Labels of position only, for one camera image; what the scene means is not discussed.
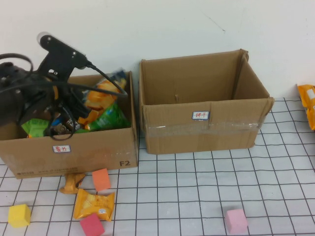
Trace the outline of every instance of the grid floor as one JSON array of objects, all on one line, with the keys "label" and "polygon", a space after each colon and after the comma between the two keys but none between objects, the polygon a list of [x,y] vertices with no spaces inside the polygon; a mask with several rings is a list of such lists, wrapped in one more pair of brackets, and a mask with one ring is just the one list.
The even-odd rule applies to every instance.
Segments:
[{"label": "grid floor", "polygon": [[[105,236],[228,235],[223,220],[243,208],[245,235],[315,235],[315,133],[299,99],[278,99],[250,149],[168,155],[147,154],[140,137],[139,167],[110,171],[116,193]],[[72,218],[75,195],[64,177],[17,180],[0,165],[0,234],[84,235]],[[81,188],[96,193],[89,173]],[[28,227],[7,223],[11,205],[27,204]]]}]

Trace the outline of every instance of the green snack bag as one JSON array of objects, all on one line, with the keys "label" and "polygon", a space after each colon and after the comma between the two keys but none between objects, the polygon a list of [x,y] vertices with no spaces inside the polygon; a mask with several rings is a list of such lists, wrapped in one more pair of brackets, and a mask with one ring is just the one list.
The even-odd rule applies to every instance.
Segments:
[{"label": "green snack bag", "polygon": [[81,134],[81,133],[89,133],[89,130],[86,129],[78,129],[75,131],[75,134]]},{"label": "green snack bag", "polygon": [[106,109],[106,111],[95,121],[87,124],[87,130],[106,130],[106,129],[121,129],[130,126],[130,122],[124,116],[122,110],[116,103]]},{"label": "green snack bag", "polygon": [[22,124],[22,128],[29,135],[29,138],[44,137],[44,131],[49,121],[43,119],[30,119]]}]

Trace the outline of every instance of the foam block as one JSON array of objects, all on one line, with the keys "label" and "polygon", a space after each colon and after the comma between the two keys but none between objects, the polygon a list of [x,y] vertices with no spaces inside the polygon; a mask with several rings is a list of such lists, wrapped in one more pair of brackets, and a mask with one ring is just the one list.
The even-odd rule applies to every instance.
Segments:
[{"label": "foam block", "polygon": [[105,232],[96,213],[81,220],[80,224],[86,236],[100,236]]},{"label": "foam block", "polygon": [[26,204],[10,206],[8,223],[14,227],[24,227],[30,224],[31,210]]},{"label": "foam block", "polygon": [[225,222],[230,234],[241,234],[247,230],[248,222],[243,209],[228,210]]},{"label": "foam block", "polygon": [[92,172],[94,187],[96,191],[102,191],[110,188],[110,180],[107,169]]}]

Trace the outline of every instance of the empty cardboard box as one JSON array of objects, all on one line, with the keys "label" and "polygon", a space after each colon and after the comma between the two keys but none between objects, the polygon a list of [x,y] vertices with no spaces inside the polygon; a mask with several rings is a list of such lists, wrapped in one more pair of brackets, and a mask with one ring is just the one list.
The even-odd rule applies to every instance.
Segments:
[{"label": "empty cardboard box", "polygon": [[250,148],[274,99],[238,50],[140,62],[148,153]]},{"label": "empty cardboard box", "polygon": [[[26,138],[21,127],[9,124],[0,128],[0,157],[16,178],[56,176],[136,167],[138,144],[131,73],[125,91],[128,99],[118,99],[118,105],[131,127],[74,134],[65,141],[50,137]],[[76,84],[94,86],[102,76],[71,77]]]}]

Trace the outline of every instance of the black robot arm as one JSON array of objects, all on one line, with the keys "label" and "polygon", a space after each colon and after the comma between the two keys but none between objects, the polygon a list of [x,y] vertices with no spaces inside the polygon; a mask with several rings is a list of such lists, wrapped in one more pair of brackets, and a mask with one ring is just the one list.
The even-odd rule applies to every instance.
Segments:
[{"label": "black robot arm", "polygon": [[[48,54],[37,71],[33,71],[31,60],[24,55],[0,55],[0,60],[19,58],[31,64],[29,71],[25,71],[11,62],[0,64],[0,126],[10,122],[21,125],[47,110],[51,114],[51,120],[46,134],[53,139],[57,139],[52,135],[50,127],[56,112],[62,116],[67,116],[75,123],[75,120],[79,117],[88,117],[91,111],[82,102],[83,94],[81,90],[93,90],[117,97],[128,96],[115,81],[88,61],[81,52],[48,33],[39,34],[38,41],[41,47],[48,51]],[[85,67],[96,70],[112,82],[120,92],[67,82],[74,68],[84,69]],[[66,139],[70,138],[74,132],[73,129]]]}]

